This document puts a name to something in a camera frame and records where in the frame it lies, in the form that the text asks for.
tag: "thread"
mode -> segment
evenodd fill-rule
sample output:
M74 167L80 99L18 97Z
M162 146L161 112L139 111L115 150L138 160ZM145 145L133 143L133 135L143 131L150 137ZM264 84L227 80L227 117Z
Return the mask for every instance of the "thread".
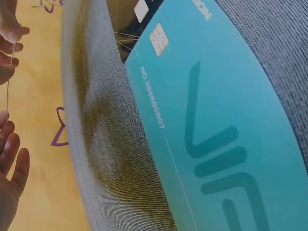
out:
M12 56L11 56L11 65L13 64L13 58L14 58L14 54L15 54L15 48L16 48L16 43L14 44L14 47L13 47L13 52L12 52ZM6 114L6 121L8 121L9 119L9 115L8 115L8 112L9 112L9 98L10 98L10 80L8 80L8 83L7 83L7 89L6 89L6 111L7 111L7 114Z

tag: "purple drawing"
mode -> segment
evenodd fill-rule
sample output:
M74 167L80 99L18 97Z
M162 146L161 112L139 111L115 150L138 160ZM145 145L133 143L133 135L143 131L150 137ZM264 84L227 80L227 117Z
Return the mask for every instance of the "purple drawing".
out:
M58 143L58 140L59 140L59 138L60 138L60 136L61 136L61 133L62 133L62 131L63 131L64 128L65 128L65 123L63 122L63 120L62 120L61 117L60 117L60 113L59 113L60 110L64 111L64 108L63 108L63 107L58 107L58 108L57 108L57 115L58 115L58 118L59 118L61 127L60 127L58 133L56 134L56 136L54 137L54 139L53 139L53 141L52 141L52 143L51 143L51 145L52 145L52 146L55 146L55 147L62 147L62 146L68 145L68 142Z
M45 11L52 13L55 6L63 6L64 0L40 0L39 6L33 7L44 7Z

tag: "string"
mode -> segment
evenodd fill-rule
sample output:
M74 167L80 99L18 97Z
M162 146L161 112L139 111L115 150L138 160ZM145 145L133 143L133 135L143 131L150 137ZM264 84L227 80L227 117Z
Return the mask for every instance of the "string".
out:
M132 36L132 37L135 37L135 38L140 38L139 36L136 36L136 35L129 35L129 34L125 34L125 33L120 33L120 32L115 32L115 34L118 34L118 35L127 35L127 36Z
M138 39L124 39L124 40L117 40L117 42L130 42L130 41L138 41Z
M15 54L16 43L13 46L13 53L11 56L11 65L13 64L13 58ZM6 111L9 112L9 97L10 97L10 81L8 81L7 89L6 89Z
M128 48L128 49L130 49L131 51L132 51L132 49L131 48L129 48L128 46L125 46L123 43L120 43L122 46L124 46L124 47L126 47L126 48Z

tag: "gray fabric cushion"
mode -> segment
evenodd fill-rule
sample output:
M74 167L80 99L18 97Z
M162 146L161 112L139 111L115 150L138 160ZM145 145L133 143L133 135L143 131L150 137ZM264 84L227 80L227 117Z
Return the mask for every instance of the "gray fabric cushion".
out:
M308 3L217 0L268 74L308 153ZM95 231L175 231L105 0L66 0L62 75L69 143Z
M65 116L91 226L101 231L175 231L106 1L65 3Z

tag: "finger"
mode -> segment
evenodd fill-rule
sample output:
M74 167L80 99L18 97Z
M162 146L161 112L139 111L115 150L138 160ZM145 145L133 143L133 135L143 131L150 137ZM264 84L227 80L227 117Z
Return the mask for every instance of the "finger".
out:
M0 128L3 128L10 114L7 111L0 111Z
M15 44L12 44L7 40L4 40L3 42L0 43L0 51L4 52L6 54L12 54L13 51L15 51L15 52L22 51L23 48L24 48L24 46L21 43L16 43L16 46L15 46Z
M0 65L0 85L6 83L15 73L13 65Z
M0 35L11 43L16 43L30 30L17 22L15 15L11 13L13 12L12 6L9 10L6 3L6 0L0 1Z
M15 130L15 124L12 121L8 121L0 131L0 162L1 162L1 153L4 150L6 141L8 140L9 135L11 135Z
M27 148L23 148L19 151L15 171L12 176L12 190L16 199L19 199L23 193L30 169L30 155Z
M9 135L7 142L4 146L3 152L0 155L0 170L7 176L10 171L17 151L20 146L20 139L16 133Z
M0 65L10 65L11 60L12 60L12 57L0 52Z

